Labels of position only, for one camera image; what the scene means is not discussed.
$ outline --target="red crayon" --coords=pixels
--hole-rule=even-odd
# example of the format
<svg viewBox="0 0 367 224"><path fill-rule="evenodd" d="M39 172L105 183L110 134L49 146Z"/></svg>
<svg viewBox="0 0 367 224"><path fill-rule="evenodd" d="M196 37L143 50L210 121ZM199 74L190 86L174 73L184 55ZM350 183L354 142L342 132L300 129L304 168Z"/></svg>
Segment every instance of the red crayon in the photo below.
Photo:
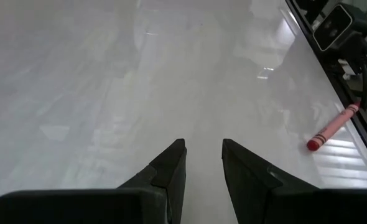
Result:
<svg viewBox="0 0 367 224"><path fill-rule="evenodd" d="M357 102L343 110L332 122L319 131L309 142L307 147L311 151L316 151L327 142L353 115L359 110L360 103Z"/></svg>

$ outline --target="black cable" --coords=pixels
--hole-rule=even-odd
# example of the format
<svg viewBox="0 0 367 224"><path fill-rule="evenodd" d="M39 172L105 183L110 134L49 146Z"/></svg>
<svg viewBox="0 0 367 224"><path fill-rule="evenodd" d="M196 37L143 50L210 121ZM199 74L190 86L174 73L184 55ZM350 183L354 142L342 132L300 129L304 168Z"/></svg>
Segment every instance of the black cable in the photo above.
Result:
<svg viewBox="0 0 367 224"><path fill-rule="evenodd" d="M367 63L363 63L362 65L362 81L363 81L363 89L362 89L362 98L360 101L360 107L366 111L367 109Z"/></svg>

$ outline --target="white table surface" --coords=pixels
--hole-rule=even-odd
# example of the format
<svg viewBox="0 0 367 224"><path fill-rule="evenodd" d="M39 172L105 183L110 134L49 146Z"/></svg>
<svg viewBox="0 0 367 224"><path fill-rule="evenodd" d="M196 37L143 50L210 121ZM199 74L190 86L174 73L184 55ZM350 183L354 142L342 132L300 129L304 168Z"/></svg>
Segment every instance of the white table surface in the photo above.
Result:
<svg viewBox="0 0 367 224"><path fill-rule="evenodd" d="M0 0L0 195L114 188L177 138L182 223L236 223L231 138L317 187L367 187L352 122L281 0Z"/></svg>

